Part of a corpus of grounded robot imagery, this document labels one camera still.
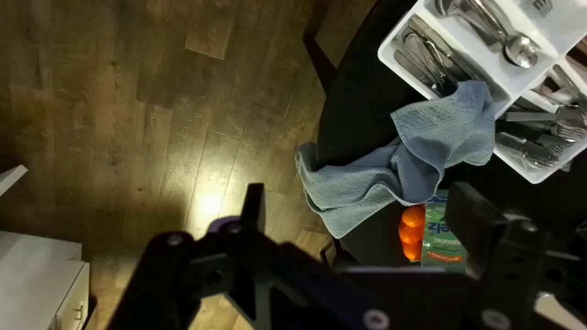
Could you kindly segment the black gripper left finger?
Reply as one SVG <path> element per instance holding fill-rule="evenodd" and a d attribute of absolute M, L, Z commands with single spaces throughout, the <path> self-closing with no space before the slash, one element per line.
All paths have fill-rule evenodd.
<path fill-rule="evenodd" d="M 221 216 L 206 227 L 208 238 L 249 238 L 265 227 L 265 196 L 262 183 L 249 183 L 238 215 Z"/>

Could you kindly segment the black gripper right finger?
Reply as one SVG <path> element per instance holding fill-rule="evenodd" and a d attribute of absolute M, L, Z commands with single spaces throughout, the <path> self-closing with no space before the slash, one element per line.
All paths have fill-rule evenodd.
<path fill-rule="evenodd" d="M 485 286 L 539 284 L 548 235 L 524 215 L 502 213 L 472 185 L 449 187 L 445 222 L 467 253 L 467 277 Z"/>

